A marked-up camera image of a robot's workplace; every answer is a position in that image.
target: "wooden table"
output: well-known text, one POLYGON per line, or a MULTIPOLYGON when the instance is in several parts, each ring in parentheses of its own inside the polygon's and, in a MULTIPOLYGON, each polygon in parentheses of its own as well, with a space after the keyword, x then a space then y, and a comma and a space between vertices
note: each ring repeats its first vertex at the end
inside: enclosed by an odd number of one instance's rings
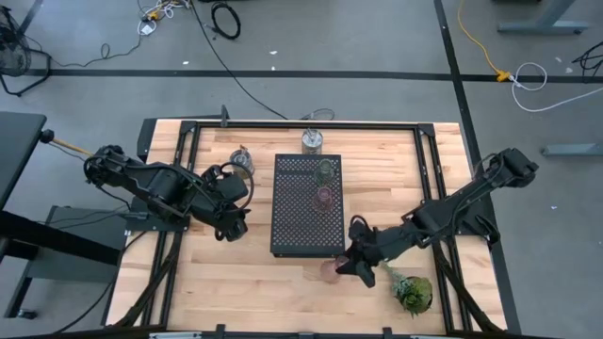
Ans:
MULTIPOLYGON (((172 161, 179 126, 179 120, 157 121, 148 163, 172 161)), ((463 139, 457 123, 435 123, 434 128, 450 194, 470 180, 463 139)), ((342 157, 345 220, 360 214, 371 227, 399 225, 401 215, 423 197, 413 134, 321 132, 323 153, 342 157)), ((380 267, 374 269, 374 288, 366 288, 352 276, 327 284, 318 274, 324 260, 276 259, 269 252, 274 155, 300 153, 301 134, 302 129, 286 128, 202 129, 197 173, 228 161, 241 144, 253 156, 255 194, 246 219, 249 231, 235 243, 218 242, 213 228, 191 222, 180 251, 169 330, 213 331, 217 324, 226 324, 228 331, 381 333, 383 327, 391 327, 394 333, 444 333, 431 250, 414 248, 390 263, 406 276, 427 277, 432 282, 432 307, 414 318, 392 298, 390 282, 380 267)), ((431 157, 426 157, 431 169, 431 157)), ((430 178, 435 187, 432 172, 430 178)), ((155 242, 156 233, 148 233, 124 255, 107 324, 120 319, 147 284, 155 242)), ((473 235, 457 236, 457 243, 467 289, 493 322, 506 328, 486 243, 473 235)), ((456 294, 449 285, 448 289, 455 326, 460 329, 456 294)), ((158 319, 162 294, 160 286, 152 323, 158 319)))

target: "black perforated box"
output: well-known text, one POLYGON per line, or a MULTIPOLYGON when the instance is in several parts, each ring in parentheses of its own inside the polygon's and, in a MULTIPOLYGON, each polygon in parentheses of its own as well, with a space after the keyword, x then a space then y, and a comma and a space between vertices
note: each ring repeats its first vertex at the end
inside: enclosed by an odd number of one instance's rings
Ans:
POLYGON ((270 252, 276 257, 329 258, 345 250, 340 155, 276 154, 270 252), (333 208, 317 211, 315 171, 322 159, 334 164, 327 184, 333 208))

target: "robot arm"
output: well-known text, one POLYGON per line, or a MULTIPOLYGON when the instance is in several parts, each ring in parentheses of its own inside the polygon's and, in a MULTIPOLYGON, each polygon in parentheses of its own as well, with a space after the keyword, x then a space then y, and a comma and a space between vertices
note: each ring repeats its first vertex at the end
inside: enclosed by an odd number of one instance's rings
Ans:
POLYGON ((159 218, 177 221, 191 214, 216 229, 218 240, 235 241, 247 232, 245 209, 252 198, 243 180, 236 174, 223 172, 227 165, 214 165, 197 175, 178 165, 153 163, 146 165, 123 154, 119 146, 104 146, 84 163, 88 180, 102 185, 118 186, 142 199, 159 218), (235 202, 248 196, 237 207, 235 202))
POLYGON ((357 275, 366 286, 372 287, 375 275, 371 268, 381 260, 394 259, 413 246, 425 249, 454 235, 460 221, 471 229, 485 229, 491 236, 490 241, 496 242, 496 228, 481 216, 467 218, 469 207, 497 188, 526 186, 534 179, 537 169, 538 165, 517 149, 506 149, 494 154, 489 168, 453 195, 423 202, 402 216, 400 226, 371 230, 362 217, 352 217, 349 233, 352 243, 344 254, 349 261, 338 268, 337 273, 357 275))

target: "gray floor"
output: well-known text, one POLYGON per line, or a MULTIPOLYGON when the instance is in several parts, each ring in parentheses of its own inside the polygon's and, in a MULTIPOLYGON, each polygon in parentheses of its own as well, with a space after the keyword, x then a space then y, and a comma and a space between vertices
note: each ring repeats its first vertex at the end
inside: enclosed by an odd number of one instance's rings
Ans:
MULTIPOLYGON (((5 1, 20 22, 33 1, 5 1)), ((143 4, 153 1, 142 0, 143 4)), ((513 71, 534 61, 549 73, 565 75, 570 63, 600 41, 603 4, 577 2, 568 20, 589 20, 581 36, 499 35, 497 21, 528 19, 542 5, 466 1, 464 24, 491 51, 499 68, 513 71)), ((490 74, 481 50, 456 24, 458 0, 445 0, 450 33, 462 73, 490 74)), ((243 21, 235 42, 218 38, 224 61, 237 70, 395 71, 447 73, 448 62, 431 1, 419 0, 252 0, 233 2, 243 21)), ((203 18, 209 6, 200 5, 203 18)), ((109 42, 123 52, 137 41, 135 1, 46 0, 27 30, 62 62, 98 57, 109 42)), ((99 62, 93 69, 219 70, 191 14, 172 20, 142 42, 131 56, 99 62)), ((21 86, 32 78, 11 79, 21 86)), ((460 121, 450 82, 366 79, 241 79, 260 100, 295 118, 330 107, 339 120, 460 121)), ((541 169, 522 190, 493 195, 511 276, 517 312, 526 334, 598 338, 603 331, 603 201, 600 158, 547 159, 547 143, 601 141, 603 93, 546 113, 519 109, 509 84, 464 83, 482 154, 517 147, 541 169)), ((542 107, 579 95, 597 85, 551 84, 539 93, 519 93, 529 107, 542 107)), ((269 119, 228 78, 54 77, 18 99, 0 94, 0 110, 43 113, 59 137, 95 150, 121 144, 133 153, 142 119, 215 114, 226 104, 236 118, 269 119)), ((89 208, 119 205, 84 183, 78 160, 40 146, 17 185, 8 210, 44 218, 53 204, 89 208)), ((0 266, 0 286, 10 291, 23 263, 0 266)), ((39 319, 0 319, 4 335, 53 331, 77 317, 102 292, 101 284, 36 282, 25 306, 39 319)), ((0 296, 0 307, 7 302, 0 296)), ((101 310, 78 329, 98 327, 101 310)))

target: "artificial plant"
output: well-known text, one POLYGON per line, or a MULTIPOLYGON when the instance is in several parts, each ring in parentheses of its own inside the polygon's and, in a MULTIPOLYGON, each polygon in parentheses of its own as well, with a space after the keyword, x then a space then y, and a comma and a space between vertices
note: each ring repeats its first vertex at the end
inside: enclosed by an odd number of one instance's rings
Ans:
POLYGON ((432 283, 427 278, 405 277, 385 262, 383 268, 392 280, 394 297, 411 316, 419 315, 432 306, 432 283))

